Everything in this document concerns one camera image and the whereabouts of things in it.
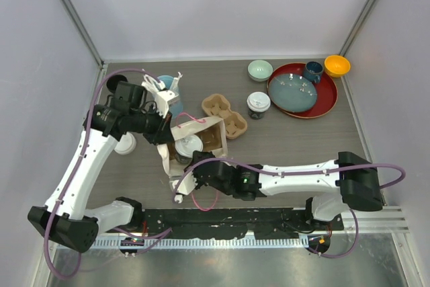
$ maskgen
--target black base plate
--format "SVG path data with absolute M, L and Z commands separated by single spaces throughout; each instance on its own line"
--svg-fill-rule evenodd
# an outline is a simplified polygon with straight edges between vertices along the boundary
M 229 240 L 243 238 L 248 230 L 256 239 L 297 238 L 296 231 L 310 234 L 311 230 L 325 231 L 327 224 L 306 223 L 304 210 L 293 208 L 223 208 L 202 212 L 196 209 L 153 209 L 144 211 L 149 235 L 168 228 L 168 239 Z M 341 215 L 330 222 L 333 231 L 343 230 Z

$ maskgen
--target pulp cup holder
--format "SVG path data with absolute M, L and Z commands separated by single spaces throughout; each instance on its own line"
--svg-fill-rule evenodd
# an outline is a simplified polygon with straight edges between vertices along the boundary
M 247 131 L 248 124 L 239 113 L 231 111 L 230 107 L 230 102 L 222 94 L 212 94 L 202 102 L 205 114 L 224 119 L 226 137 L 235 139 Z

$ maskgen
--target mint green bowl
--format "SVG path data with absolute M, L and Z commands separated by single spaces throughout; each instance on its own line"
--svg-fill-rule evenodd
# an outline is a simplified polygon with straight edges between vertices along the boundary
M 273 73 L 273 67 L 265 60 L 253 60 L 248 65 L 248 74 L 252 80 L 264 82 L 268 80 Z

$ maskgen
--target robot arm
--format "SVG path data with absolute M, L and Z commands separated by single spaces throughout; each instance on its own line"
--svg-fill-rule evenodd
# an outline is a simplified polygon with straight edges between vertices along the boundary
M 142 204 L 127 198 L 117 198 L 113 203 L 94 210 L 85 209 L 103 164 L 123 134 L 141 133 L 155 145 L 173 141 L 169 106 L 175 102 L 175 94 L 149 85 L 156 104 L 142 110 L 146 106 L 147 84 L 144 82 L 142 85 L 119 82 L 111 100 L 106 105 L 95 106 L 85 156 L 56 211 L 50 240 L 82 253 L 90 248 L 98 234 L 119 226 L 132 230 L 142 223 Z M 80 157 L 86 134 L 84 130 L 72 161 L 54 193 L 43 207 L 33 206 L 28 213 L 29 221 L 42 236 L 60 192 Z
M 213 158 L 212 153 L 194 152 L 193 165 Z M 337 160 L 293 167 L 250 165 L 262 172 L 278 173 L 266 175 L 245 167 L 233 167 L 222 161 L 204 163 L 196 167 L 192 175 L 196 189 L 212 186 L 233 198 L 252 201 L 286 192 L 315 192 L 317 196 L 306 201 L 308 220 L 329 222 L 343 211 L 377 211 L 382 209 L 382 196 L 378 171 L 374 168 L 322 173 L 316 175 L 282 176 L 283 172 L 321 171 L 344 166 L 368 164 L 369 162 L 349 152 L 339 153 Z

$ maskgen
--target blue mug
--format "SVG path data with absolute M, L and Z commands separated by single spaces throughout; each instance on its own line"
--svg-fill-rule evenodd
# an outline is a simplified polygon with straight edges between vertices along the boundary
M 314 83 L 320 83 L 323 73 L 324 73 L 324 68 L 318 62 L 306 63 L 303 70 L 303 76 L 309 81 Z

